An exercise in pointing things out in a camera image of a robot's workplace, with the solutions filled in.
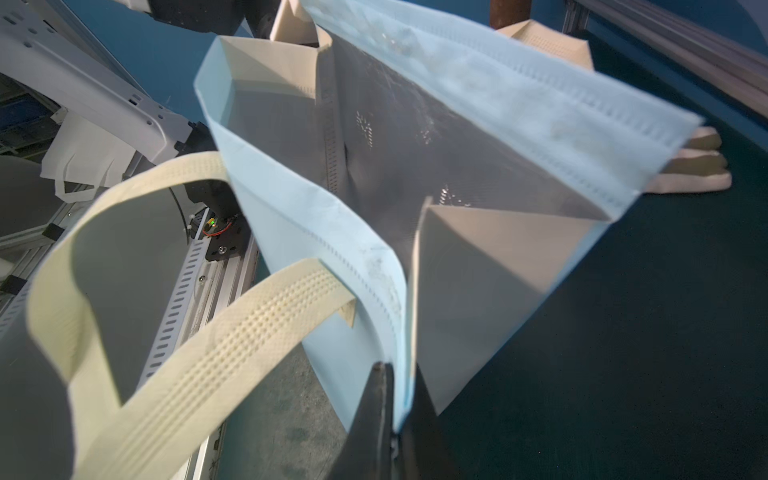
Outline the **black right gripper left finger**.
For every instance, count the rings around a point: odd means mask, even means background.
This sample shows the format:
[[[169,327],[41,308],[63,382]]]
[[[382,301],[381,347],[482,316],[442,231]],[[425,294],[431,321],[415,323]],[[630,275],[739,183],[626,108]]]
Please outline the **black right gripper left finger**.
[[[392,366],[374,363],[328,480],[391,478],[393,393]]]

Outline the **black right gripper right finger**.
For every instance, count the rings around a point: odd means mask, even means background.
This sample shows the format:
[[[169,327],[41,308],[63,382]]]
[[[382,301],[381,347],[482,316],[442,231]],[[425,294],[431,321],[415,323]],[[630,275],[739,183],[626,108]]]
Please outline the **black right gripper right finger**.
[[[397,436],[396,479],[461,479],[420,368],[411,412]]]

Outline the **light blue insulated delivery bag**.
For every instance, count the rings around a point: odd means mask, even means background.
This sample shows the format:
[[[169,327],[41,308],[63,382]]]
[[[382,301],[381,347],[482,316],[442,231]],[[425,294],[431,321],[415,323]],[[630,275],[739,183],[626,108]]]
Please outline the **light blue insulated delivery bag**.
[[[76,479],[169,479],[297,345],[349,431],[392,366],[392,471],[420,368],[436,413],[701,118],[402,1],[305,1],[316,46],[221,37],[195,81],[269,276],[123,404],[68,246],[29,332],[66,379]]]

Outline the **aluminium front frame rail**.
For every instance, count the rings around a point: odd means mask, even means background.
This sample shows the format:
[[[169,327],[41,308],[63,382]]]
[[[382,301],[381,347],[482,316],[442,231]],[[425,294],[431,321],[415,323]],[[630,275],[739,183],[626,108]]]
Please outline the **aluminium front frame rail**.
[[[98,324],[117,402],[144,381],[147,366],[173,352],[189,302],[172,290],[197,287],[182,274],[187,245],[171,215],[173,188],[221,180],[218,154],[168,161],[103,193],[61,239],[72,254],[66,283],[79,289]],[[20,309],[1,335],[1,476],[67,479],[75,456],[66,379],[30,337]]]

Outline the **aluminium back frame rail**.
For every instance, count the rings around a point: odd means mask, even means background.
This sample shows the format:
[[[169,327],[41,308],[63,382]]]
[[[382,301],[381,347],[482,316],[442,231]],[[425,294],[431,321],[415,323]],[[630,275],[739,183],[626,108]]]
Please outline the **aluminium back frame rail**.
[[[767,116],[767,57],[648,1],[577,1],[755,114]]]

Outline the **white canvas work glove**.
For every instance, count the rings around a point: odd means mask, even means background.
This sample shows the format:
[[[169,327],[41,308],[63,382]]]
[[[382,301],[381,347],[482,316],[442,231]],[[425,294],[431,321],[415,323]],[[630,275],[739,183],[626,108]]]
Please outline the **white canvas work glove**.
[[[697,128],[644,192],[663,195],[728,190],[732,186],[732,175],[720,152],[721,146],[722,138],[714,127]]]

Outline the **brown artificial tree trunk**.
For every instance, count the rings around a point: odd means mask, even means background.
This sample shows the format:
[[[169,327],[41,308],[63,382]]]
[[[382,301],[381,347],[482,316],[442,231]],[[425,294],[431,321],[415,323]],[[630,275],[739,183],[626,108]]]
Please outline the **brown artificial tree trunk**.
[[[530,19],[531,0],[491,0],[489,25],[498,30]]]

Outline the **white knitted work glove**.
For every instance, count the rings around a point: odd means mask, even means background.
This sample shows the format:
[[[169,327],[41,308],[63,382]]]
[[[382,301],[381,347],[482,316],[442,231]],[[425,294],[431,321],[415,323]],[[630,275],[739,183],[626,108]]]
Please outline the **white knitted work glove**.
[[[591,50],[586,40],[555,31],[534,20],[511,24],[497,32],[539,52],[594,71]]]

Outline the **aluminium frame rail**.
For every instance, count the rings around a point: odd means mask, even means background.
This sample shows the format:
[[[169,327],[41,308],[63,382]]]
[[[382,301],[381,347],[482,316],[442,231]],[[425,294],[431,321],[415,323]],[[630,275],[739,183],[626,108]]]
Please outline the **aluminium frame rail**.
[[[168,161],[103,193],[61,239],[72,254],[66,283],[79,289],[98,324],[117,402],[144,381],[147,366],[173,352],[189,302],[172,290],[197,287],[182,274],[187,245],[171,215],[173,188],[221,180],[218,154]],[[30,337],[20,309],[1,335],[1,476],[67,479],[75,456],[66,379]]]
[[[648,1],[577,1],[755,114],[767,116],[767,57]]]

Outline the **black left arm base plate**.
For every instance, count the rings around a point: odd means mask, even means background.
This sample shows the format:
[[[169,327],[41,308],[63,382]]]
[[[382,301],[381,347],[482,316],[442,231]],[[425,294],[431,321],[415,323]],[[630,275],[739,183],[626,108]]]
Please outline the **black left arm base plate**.
[[[251,230],[230,185],[222,180],[204,179],[187,183],[184,188],[193,203],[202,203],[208,209],[205,218],[192,227],[193,234],[200,231],[209,241],[206,260],[218,262],[244,257]]]

